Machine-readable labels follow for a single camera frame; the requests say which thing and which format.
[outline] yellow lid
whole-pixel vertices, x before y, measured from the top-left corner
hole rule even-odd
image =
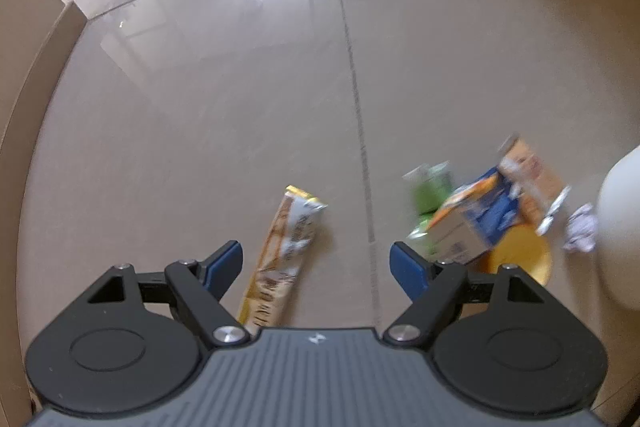
[[[551,277],[549,243],[529,225],[516,225],[504,234],[494,250],[484,255],[476,267],[486,273],[496,273],[500,264],[519,264],[543,286]]]

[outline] white container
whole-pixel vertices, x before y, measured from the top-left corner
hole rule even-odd
[[[597,214],[602,279],[620,304],[640,310],[640,147],[607,174]]]

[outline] crumpled paper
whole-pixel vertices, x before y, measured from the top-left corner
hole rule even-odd
[[[591,203],[584,204],[576,210],[566,225],[566,251],[589,253],[596,247],[598,218],[593,213]]]

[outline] silver screw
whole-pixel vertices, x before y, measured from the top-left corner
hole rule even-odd
[[[398,342],[414,341],[420,336],[420,330],[411,324],[396,324],[389,328],[389,336]]]
[[[231,344],[244,339],[244,331],[237,326],[220,326],[213,331],[213,338],[224,344]]]

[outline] glossy floor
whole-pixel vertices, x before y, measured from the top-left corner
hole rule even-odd
[[[94,17],[52,99],[20,229],[26,345],[108,266],[158,270],[229,238],[246,269],[287,184],[329,207],[290,323],[385,327],[408,301],[388,247],[413,224],[401,175],[464,182],[518,131],[594,201],[638,145],[637,0],[75,0]],[[596,401],[640,391],[640,314],[552,234],[549,288],[606,343]]]

